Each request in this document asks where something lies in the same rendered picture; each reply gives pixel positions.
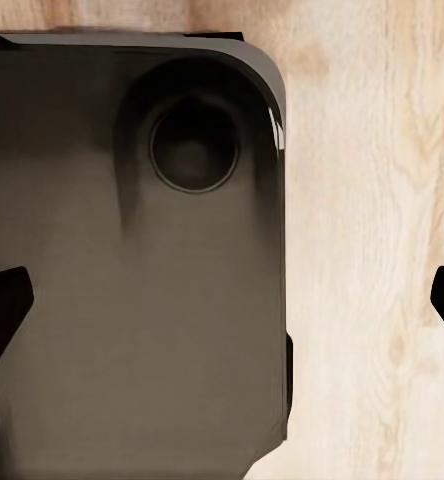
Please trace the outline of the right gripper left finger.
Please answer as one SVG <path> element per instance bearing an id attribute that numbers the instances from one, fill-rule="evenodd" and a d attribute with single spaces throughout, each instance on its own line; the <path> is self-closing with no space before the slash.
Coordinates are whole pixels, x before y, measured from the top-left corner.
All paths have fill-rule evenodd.
<path id="1" fill-rule="evenodd" d="M 24 266 L 0 271 L 0 358 L 34 304 L 29 272 Z"/>

